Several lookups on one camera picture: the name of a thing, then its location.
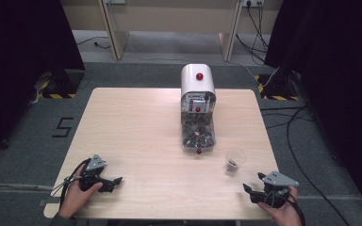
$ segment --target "red button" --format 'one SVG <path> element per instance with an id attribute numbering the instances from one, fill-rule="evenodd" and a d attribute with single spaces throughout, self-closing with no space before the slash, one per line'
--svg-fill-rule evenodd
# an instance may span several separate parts
<path id="1" fill-rule="evenodd" d="M 197 73 L 196 74 L 196 79 L 202 80 L 202 79 L 204 79 L 204 75 L 202 73 Z"/>

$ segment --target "small cup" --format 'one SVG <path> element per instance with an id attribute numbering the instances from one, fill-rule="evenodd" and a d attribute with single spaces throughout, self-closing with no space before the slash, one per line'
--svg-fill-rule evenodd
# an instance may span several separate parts
<path id="1" fill-rule="evenodd" d="M 227 174 L 235 174 L 246 163 L 246 154 L 243 150 L 233 149 L 225 154 L 224 170 Z"/>

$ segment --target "power outlet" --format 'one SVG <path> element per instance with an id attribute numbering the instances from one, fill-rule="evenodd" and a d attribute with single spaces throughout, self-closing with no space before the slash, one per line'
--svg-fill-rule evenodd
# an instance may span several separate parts
<path id="1" fill-rule="evenodd" d="M 264 5 L 264 0 L 243 0 L 242 6 L 248 7 L 248 1 L 251 1 L 251 8 L 263 7 Z"/>

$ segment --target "gray carpet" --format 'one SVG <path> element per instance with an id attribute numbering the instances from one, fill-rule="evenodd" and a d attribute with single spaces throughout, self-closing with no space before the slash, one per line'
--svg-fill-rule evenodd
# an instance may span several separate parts
<path id="1" fill-rule="evenodd" d="M 252 89 L 261 109 L 302 106 L 306 102 L 263 100 L 251 75 L 240 66 L 209 65 L 216 89 Z M 171 64 L 103 64 L 86 63 L 86 74 L 74 99 L 40 99 L 17 123 L 8 138 L 9 147 L 0 150 L 0 225 L 47 225 L 43 202 L 53 186 L 72 142 L 93 89 L 98 87 L 180 88 L 184 65 Z M 271 73 L 264 67 L 250 67 L 253 74 Z M 300 206 L 306 225 L 344 225 L 343 221 L 319 192 L 308 183 L 292 158 L 287 142 L 290 115 L 296 109 L 263 110 L 263 119 L 279 170 L 300 182 Z M 333 158 L 326 138 L 309 109 L 291 123 L 290 144 L 302 169 L 313 184 L 327 197 L 351 225 L 362 225 L 362 198 L 346 169 Z M 57 130 L 72 127 L 67 137 Z M 106 225 L 105 220 L 91 220 L 90 225 Z M 272 225 L 269 221 L 242 221 L 241 225 Z"/>

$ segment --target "hand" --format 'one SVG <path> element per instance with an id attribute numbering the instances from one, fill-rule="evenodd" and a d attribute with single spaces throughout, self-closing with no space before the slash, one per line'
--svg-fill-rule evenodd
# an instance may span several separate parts
<path id="1" fill-rule="evenodd" d="M 84 165 L 85 164 L 83 164 L 75 173 L 76 176 L 81 174 L 81 170 L 84 168 Z M 79 209 L 81 209 L 81 207 L 86 206 L 88 208 L 86 205 L 88 199 L 93 195 L 93 193 L 98 191 L 102 185 L 103 184 L 99 182 L 93 185 L 90 189 L 82 191 L 80 189 L 79 181 L 73 181 L 67 190 L 66 197 L 64 198 L 64 202 L 61 205 L 58 214 L 62 218 L 71 218 Z"/>
<path id="2" fill-rule="evenodd" d="M 298 189 L 294 186 L 289 187 L 290 195 L 292 195 L 295 199 L 298 198 Z M 288 198 L 291 202 L 295 202 L 292 197 L 289 196 Z M 271 208 L 264 202 L 259 202 L 257 204 L 261 209 L 266 211 L 272 216 L 272 220 L 278 225 L 278 226 L 301 226 L 301 220 L 299 218 L 298 213 L 296 213 L 296 210 L 293 208 L 292 205 L 290 205 L 288 202 L 286 202 L 282 207 L 276 209 Z"/>

